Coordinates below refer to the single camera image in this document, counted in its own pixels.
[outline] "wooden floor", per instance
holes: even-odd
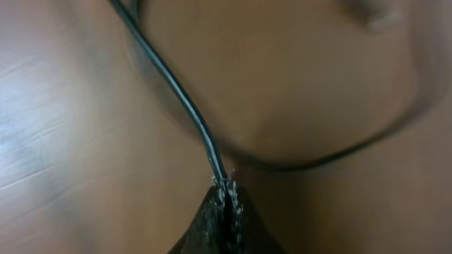
[[[370,32],[339,1],[153,0],[143,29],[217,136],[296,162],[447,87],[452,3],[400,0]],[[310,172],[238,168],[288,253],[452,252],[452,97]],[[107,0],[0,0],[1,253],[166,253],[212,171]],[[228,161],[229,169],[234,165]]]

